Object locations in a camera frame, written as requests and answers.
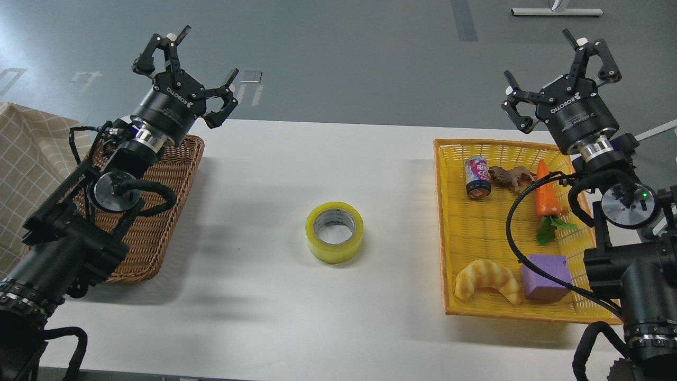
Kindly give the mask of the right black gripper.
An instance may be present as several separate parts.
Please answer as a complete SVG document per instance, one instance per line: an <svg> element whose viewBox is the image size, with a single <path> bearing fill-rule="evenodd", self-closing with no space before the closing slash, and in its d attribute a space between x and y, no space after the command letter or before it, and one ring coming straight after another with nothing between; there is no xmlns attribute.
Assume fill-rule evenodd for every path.
<svg viewBox="0 0 677 381"><path fill-rule="evenodd" d="M517 104L537 105L535 116L546 124L561 153L573 155L579 152L581 140L602 134L609 138L619 130L619 123L599 96L598 86L616 84L622 74L604 39L593 42L583 37L575 39L568 29L563 29L562 34L575 51L569 74L557 77L540 89L540 94L520 89L510 70L505 70L508 87L501 109L517 130L531 133L535 127L534 119L521 115ZM585 78L592 56L598 56L601 62L597 82Z"/></svg>

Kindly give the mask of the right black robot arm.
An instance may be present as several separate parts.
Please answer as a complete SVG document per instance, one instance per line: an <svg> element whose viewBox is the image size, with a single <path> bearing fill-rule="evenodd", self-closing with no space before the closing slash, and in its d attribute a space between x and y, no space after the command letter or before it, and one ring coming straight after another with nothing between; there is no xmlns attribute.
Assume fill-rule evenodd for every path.
<svg viewBox="0 0 677 381"><path fill-rule="evenodd" d="M517 104L534 104L535 118L561 153L576 156L574 172L552 172L523 191L506 217L506 239L519 263L622 322L622 336L601 321L585 329L572 361L577 380L588 378L586 364L600 334L621 355L609 380L675 380L675 186L656 191L643 184L633 164L638 140L631 133L617 136L619 125L599 95L601 85L621 79L606 42L576 39L566 29L563 35L575 51L569 72L528 92L505 71L509 87L501 108L518 130L531 133L534 119L520 115ZM511 220L523 198L555 181L570 186L571 212L594 229L596 244L583 253L589 290L537 267L512 237Z"/></svg>

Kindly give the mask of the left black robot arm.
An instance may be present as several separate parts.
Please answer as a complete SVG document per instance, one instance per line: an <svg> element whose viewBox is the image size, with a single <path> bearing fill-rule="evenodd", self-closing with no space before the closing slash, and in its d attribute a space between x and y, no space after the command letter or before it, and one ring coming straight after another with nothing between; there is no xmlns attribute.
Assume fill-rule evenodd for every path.
<svg viewBox="0 0 677 381"><path fill-rule="evenodd" d="M70 128L75 169L25 220L22 243L29 251L2 279L2 380L35 380L48 342L65 336L77 338L65 380L77 379L87 333L47 330L48 319L65 296L85 296L118 268L129 252L123 239L138 217L176 205L176 193L145 180L146 171L184 141L197 119L214 129L239 105L231 90L237 68L208 89L181 67L177 48L190 29L153 34L135 59L133 72L149 77L152 88L129 122Z"/></svg>

